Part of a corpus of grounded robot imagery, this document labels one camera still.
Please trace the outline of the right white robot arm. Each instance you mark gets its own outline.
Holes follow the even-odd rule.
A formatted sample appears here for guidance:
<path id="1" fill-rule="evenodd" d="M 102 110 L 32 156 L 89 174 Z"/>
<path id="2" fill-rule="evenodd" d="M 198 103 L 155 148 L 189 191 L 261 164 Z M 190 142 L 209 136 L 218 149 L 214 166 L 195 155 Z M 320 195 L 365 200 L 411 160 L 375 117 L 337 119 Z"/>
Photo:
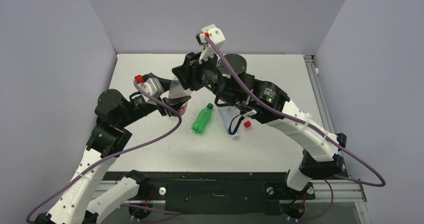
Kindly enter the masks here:
<path id="1" fill-rule="evenodd" d="M 300 164 L 289 169 L 282 184 L 287 197 L 296 197 L 312 179 L 323 180 L 343 170 L 344 159 L 339 150 L 346 146 L 344 134 L 326 131 L 276 84 L 248 74 L 248 62 L 243 56 L 226 54 L 225 58 L 236 77 L 222 59 L 214 56 L 202 61 L 199 53 L 187 54 L 182 65 L 174 67 L 172 73 L 183 89 L 206 88 L 217 100 L 223 101 L 224 106 L 238 108 L 242 115 L 250 115 L 259 123 L 283 132 L 303 148 Z"/>

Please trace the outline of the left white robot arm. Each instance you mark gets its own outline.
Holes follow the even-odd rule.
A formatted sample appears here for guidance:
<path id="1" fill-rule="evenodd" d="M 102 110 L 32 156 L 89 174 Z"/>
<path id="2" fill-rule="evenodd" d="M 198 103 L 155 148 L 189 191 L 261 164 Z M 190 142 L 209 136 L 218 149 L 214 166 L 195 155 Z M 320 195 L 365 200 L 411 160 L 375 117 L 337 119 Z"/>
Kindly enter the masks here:
<path id="1" fill-rule="evenodd" d="M 136 92 L 129 98 L 108 89 L 98 98 L 97 121 L 82 159 L 71 181 L 55 193 L 57 202 L 48 212 L 38 214 L 37 224 L 99 224 L 132 197 L 148 195 L 148 177 L 132 170 L 116 186 L 94 199 L 93 195 L 112 164 L 130 150 L 131 132 L 127 126 L 158 111 L 162 116 L 180 118 L 191 98 L 178 79 L 153 74 L 133 80 Z"/>

